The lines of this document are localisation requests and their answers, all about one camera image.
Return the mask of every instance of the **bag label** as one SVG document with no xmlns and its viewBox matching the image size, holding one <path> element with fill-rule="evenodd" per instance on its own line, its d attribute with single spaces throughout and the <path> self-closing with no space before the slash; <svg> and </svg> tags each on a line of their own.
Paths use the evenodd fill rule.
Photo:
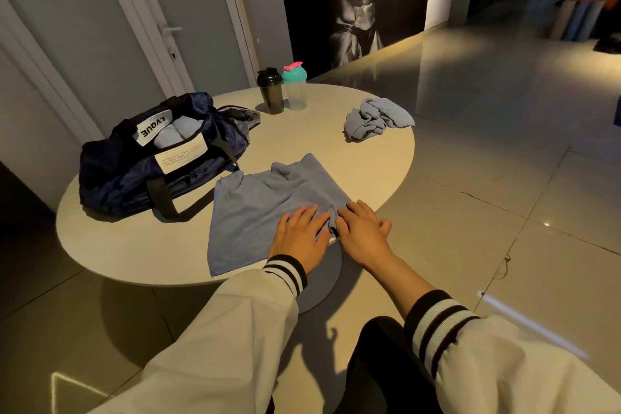
<svg viewBox="0 0 621 414">
<path fill-rule="evenodd" d="M 150 116 L 136 128 L 138 131 L 134 135 L 134 139 L 138 144 L 144 146 L 150 143 L 155 136 L 167 125 L 173 121 L 173 112 L 171 110 L 164 110 L 163 112 Z"/>
<path fill-rule="evenodd" d="M 155 154 L 161 171 L 169 174 L 180 167 L 189 164 L 194 159 L 198 159 L 207 151 L 207 144 L 202 134 L 198 134 L 194 139 L 185 144 L 174 147 L 168 151 Z"/>
</svg>

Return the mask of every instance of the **shaker bottle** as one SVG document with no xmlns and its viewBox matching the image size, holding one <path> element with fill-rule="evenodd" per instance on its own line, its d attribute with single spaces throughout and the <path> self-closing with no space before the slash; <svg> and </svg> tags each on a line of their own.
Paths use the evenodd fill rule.
<svg viewBox="0 0 621 414">
<path fill-rule="evenodd" d="M 258 72 L 256 84 L 261 89 L 263 102 L 269 114 L 282 113 L 284 110 L 283 78 L 275 67 L 268 67 Z"/>
<path fill-rule="evenodd" d="M 291 110 L 306 108 L 306 71 L 301 62 L 294 62 L 284 67 L 283 82 L 289 98 Z"/>
</svg>

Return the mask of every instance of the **black lid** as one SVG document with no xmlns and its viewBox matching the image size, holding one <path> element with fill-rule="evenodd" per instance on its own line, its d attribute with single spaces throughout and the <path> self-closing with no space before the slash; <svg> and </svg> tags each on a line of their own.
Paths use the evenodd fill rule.
<svg viewBox="0 0 621 414">
<path fill-rule="evenodd" d="M 264 71 L 259 71 L 258 74 L 256 84 L 259 87 L 270 87 L 271 85 L 283 83 L 283 78 L 275 67 L 268 67 Z"/>
</svg>

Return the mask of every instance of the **finger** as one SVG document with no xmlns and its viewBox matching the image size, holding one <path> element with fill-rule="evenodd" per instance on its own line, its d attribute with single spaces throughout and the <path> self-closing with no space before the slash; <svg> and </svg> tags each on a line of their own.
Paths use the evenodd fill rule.
<svg viewBox="0 0 621 414">
<path fill-rule="evenodd" d="M 361 218 L 366 217 L 366 210 L 355 202 L 347 202 L 347 208 L 353 211 L 356 216 L 360 216 Z"/>
<path fill-rule="evenodd" d="M 317 238 L 317 242 L 315 243 L 315 248 L 318 252 L 321 252 L 322 258 L 325 254 L 325 250 L 327 249 L 328 244 L 330 243 L 330 237 L 330 231 L 328 230 L 328 228 L 326 228 L 319 233 L 319 237 Z"/>
<path fill-rule="evenodd" d="M 379 221 L 379 230 L 382 231 L 384 237 L 388 237 L 390 234 L 390 230 L 392 229 L 392 223 L 388 220 L 380 220 Z"/>
<path fill-rule="evenodd" d="M 308 226 L 308 223 L 312 220 L 312 217 L 315 216 L 315 213 L 317 213 L 318 208 L 319 207 L 317 205 L 313 205 L 302 213 L 302 216 L 300 216 L 300 219 L 297 222 L 298 226 Z"/>
<path fill-rule="evenodd" d="M 300 216 L 302 216 L 302 213 L 304 213 L 306 211 L 306 206 L 302 205 L 300 206 L 295 213 L 293 213 L 293 216 L 291 216 L 291 218 L 289 218 L 289 226 L 295 226 L 296 223 L 298 222 L 298 220 L 300 219 Z"/>
<path fill-rule="evenodd" d="M 289 213 L 283 214 L 276 226 L 276 235 L 274 236 L 274 242 L 282 241 L 285 233 L 287 232 L 287 220 L 289 219 Z"/>
<path fill-rule="evenodd" d="M 337 213 L 345 220 L 348 226 L 351 226 L 357 216 L 347 208 L 338 208 Z"/>
<path fill-rule="evenodd" d="M 377 222 L 377 216 L 375 215 L 375 212 L 373 211 L 373 209 L 369 205 L 367 205 L 362 200 L 358 200 L 357 203 L 360 206 L 362 206 L 362 208 L 366 211 L 366 213 L 369 215 L 370 218 L 372 218 L 375 222 Z"/>
<path fill-rule="evenodd" d="M 338 235 L 341 236 L 341 238 L 343 236 L 347 236 L 349 234 L 349 226 L 347 226 L 347 223 L 345 222 L 345 220 L 341 218 L 340 216 L 337 216 L 336 223 L 337 223 Z"/>
<path fill-rule="evenodd" d="M 317 234 L 319 230 L 323 227 L 325 222 L 330 219 L 331 215 L 332 213 L 330 212 L 330 210 L 328 210 L 327 212 L 323 212 L 322 214 L 315 216 L 309 223 L 309 229 L 314 234 Z"/>
</svg>

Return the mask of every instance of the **black pants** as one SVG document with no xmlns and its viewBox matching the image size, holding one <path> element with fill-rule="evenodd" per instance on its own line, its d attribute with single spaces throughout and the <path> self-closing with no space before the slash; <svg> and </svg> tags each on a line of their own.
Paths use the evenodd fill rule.
<svg viewBox="0 0 621 414">
<path fill-rule="evenodd" d="M 442 410 L 403 326 L 380 316 L 362 328 L 347 365 L 345 393 L 334 414 L 402 412 L 435 414 Z"/>
</svg>

